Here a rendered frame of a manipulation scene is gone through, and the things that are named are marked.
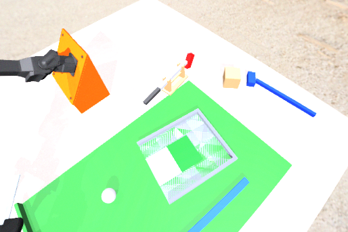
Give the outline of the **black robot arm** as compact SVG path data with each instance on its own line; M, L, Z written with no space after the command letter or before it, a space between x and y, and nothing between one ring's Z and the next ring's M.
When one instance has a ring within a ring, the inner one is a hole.
M19 76L25 82L40 82L54 72L75 74L78 60L71 54L59 55L50 49L44 56L26 57L21 60L0 60L0 76Z

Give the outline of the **green flat mat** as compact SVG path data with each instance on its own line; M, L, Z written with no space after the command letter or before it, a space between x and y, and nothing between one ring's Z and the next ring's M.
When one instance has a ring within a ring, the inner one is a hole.
M155 148L137 142L196 109L238 159L169 205L146 162ZM201 231L239 232L291 166L188 81L22 204L32 232L188 232L246 177ZM116 192L110 203L107 188Z

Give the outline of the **white golf ball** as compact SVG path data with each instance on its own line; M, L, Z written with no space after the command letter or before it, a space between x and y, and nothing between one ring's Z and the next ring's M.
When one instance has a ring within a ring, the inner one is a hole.
M102 192L102 200L106 203L113 202L116 198L116 192L113 188L107 188Z

